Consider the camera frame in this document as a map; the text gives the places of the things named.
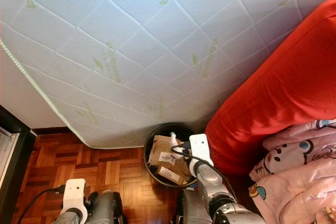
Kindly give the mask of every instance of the quilted pattern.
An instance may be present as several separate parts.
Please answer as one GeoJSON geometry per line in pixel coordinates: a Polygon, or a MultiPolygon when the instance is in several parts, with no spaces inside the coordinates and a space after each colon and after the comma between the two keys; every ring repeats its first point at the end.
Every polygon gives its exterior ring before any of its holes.
{"type": "Polygon", "coordinates": [[[2,40],[88,145],[202,129],[325,0],[2,0],[2,40]]]}

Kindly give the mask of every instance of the wastebasket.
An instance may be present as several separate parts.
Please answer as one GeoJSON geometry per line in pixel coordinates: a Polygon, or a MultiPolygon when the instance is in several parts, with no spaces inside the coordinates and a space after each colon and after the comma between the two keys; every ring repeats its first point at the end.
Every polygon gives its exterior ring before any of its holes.
{"type": "Polygon", "coordinates": [[[156,135],[170,136],[171,132],[174,132],[176,134],[176,138],[182,142],[189,142],[189,136],[196,134],[193,130],[191,130],[189,127],[187,127],[186,125],[182,123],[165,123],[165,124],[160,125],[147,138],[144,149],[143,149],[143,160],[145,162],[146,169],[152,178],[154,178],[157,182],[159,182],[161,185],[165,187],[184,188],[184,187],[194,185],[195,183],[197,183],[197,179],[194,177],[192,177],[189,181],[187,181],[187,184],[177,185],[173,183],[172,181],[170,181],[169,179],[155,175],[154,174],[155,168],[149,167],[148,165],[149,154],[151,153],[154,137],[156,135]]]}

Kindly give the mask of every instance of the black cable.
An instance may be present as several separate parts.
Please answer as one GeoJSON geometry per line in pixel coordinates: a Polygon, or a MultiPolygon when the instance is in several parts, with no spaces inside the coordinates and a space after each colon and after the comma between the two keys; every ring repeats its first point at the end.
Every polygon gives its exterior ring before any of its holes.
{"type": "Polygon", "coordinates": [[[47,193],[49,191],[54,191],[56,193],[63,194],[64,190],[65,190],[65,185],[61,185],[61,186],[59,186],[57,188],[50,188],[50,189],[46,189],[46,190],[43,190],[42,192],[40,192],[38,195],[35,196],[35,198],[29,203],[29,205],[22,212],[22,214],[20,215],[20,218],[19,218],[17,224],[21,223],[21,221],[22,221],[24,215],[26,214],[26,212],[29,210],[29,208],[32,206],[32,204],[34,204],[34,202],[38,199],[38,197],[40,197],[42,194],[47,193]]]}
{"type": "Polygon", "coordinates": [[[204,164],[206,164],[207,166],[209,166],[212,170],[214,170],[220,177],[222,177],[222,179],[226,182],[227,186],[229,187],[229,190],[231,191],[231,194],[233,195],[233,197],[235,198],[236,202],[237,201],[237,196],[235,194],[235,191],[233,190],[230,182],[227,180],[227,178],[217,169],[215,168],[212,164],[210,164],[208,161],[204,160],[204,159],[201,159],[199,157],[195,157],[195,156],[192,156],[190,154],[187,154],[187,153],[184,153],[184,152],[178,152],[175,150],[175,148],[178,148],[178,147],[181,147],[181,148],[185,148],[183,145],[174,145],[172,148],[171,148],[171,151],[173,153],[176,153],[176,154],[180,154],[182,156],[185,156],[185,157],[189,157],[189,158],[193,158],[193,159],[196,159],[204,164]]]}

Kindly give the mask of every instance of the wooden parquet floor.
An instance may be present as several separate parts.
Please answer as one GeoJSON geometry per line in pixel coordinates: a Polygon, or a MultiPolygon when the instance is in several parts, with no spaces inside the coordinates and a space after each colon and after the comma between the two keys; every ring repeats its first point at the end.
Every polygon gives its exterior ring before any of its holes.
{"type": "MultiPolygon", "coordinates": [[[[38,136],[12,223],[17,223],[23,209],[40,191],[65,184],[70,178],[86,180],[86,197],[93,191],[118,191],[129,224],[170,223],[179,190],[163,188],[150,177],[142,152],[142,148],[88,148],[72,133],[38,136]]],[[[59,216],[62,198],[55,193],[42,195],[22,224],[50,224],[59,216]]]]}

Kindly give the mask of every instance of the pink blanket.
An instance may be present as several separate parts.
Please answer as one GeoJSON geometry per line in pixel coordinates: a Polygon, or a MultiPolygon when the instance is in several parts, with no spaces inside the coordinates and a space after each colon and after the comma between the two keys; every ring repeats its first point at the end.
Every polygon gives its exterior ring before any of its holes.
{"type": "Polygon", "coordinates": [[[263,146],[249,192],[266,222],[336,223],[336,120],[292,126],[263,146]]]}

